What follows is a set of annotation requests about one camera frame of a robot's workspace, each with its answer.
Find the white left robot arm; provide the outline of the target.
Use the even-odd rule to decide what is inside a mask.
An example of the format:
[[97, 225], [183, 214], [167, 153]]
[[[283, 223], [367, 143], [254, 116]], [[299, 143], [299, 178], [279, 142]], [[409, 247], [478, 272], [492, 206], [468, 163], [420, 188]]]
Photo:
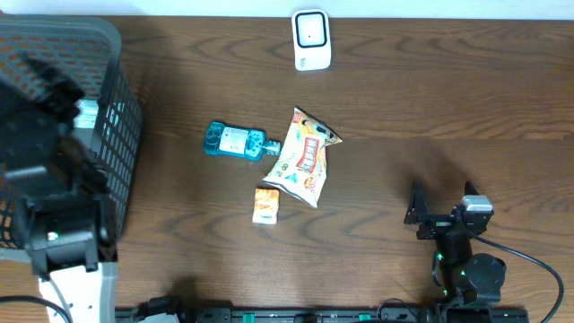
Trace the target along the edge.
[[50, 63], [21, 60], [43, 86], [31, 98], [1, 83], [1, 177], [18, 191], [15, 243], [44, 290], [1, 302], [43, 306], [54, 322], [113, 322], [116, 209], [105, 169], [73, 134], [84, 92]]

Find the teal wet wipes pack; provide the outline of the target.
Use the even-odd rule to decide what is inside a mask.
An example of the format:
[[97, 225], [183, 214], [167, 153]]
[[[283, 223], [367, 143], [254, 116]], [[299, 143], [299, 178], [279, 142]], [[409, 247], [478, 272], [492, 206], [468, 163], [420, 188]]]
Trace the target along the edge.
[[79, 100], [76, 102], [76, 107], [79, 109], [79, 114], [74, 119], [75, 128], [105, 131], [108, 127], [119, 123], [116, 103], [101, 108], [95, 100]]

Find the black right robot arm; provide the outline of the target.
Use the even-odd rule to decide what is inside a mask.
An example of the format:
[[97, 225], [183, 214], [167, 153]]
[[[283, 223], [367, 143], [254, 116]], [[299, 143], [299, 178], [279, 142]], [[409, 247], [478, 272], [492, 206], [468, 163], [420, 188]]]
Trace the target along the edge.
[[413, 183], [404, 223], [418, 226], [419, 240], [436, 243], [435, 266], [442, 275], [439, 284], [456, 306], [491, 306], [501, 299], [506, 264], [490, 254], [475, 254], [471, 244], [486, 232], [493, 215], [489, 198], [479, 194], [470, 181], [465, 183], [461, 202], [448, 214], [431, 213], [422, 185]]

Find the teal mouthwash bottle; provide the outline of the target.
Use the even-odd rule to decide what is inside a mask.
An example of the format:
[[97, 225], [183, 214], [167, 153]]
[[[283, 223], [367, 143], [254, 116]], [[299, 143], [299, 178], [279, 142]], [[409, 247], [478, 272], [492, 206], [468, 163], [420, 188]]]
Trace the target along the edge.
[[269, 139], [265, 131], [254, 128], [233, 127], [214, 121], [206, 130], [204, 152], [257, 162], [264, 154], [279, 155], [281, 143]]

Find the small orange box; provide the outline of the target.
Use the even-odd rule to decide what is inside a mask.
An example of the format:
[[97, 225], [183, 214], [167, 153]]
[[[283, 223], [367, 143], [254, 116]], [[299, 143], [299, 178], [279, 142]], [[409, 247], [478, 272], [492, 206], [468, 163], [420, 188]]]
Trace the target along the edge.
[[257, 188], [254, 198], [252, 222], [264, 225], [277, 224], [280, 192], [278, 189]]

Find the orange snack bag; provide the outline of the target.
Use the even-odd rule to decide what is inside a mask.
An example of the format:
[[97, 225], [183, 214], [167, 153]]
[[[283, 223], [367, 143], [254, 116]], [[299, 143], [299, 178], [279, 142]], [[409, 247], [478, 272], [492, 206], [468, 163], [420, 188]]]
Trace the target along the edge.
[[317, 208], [327, 178], [326, 148], [342, 141], [327, 124], [295, 107], [279, 158], [263, 182]]

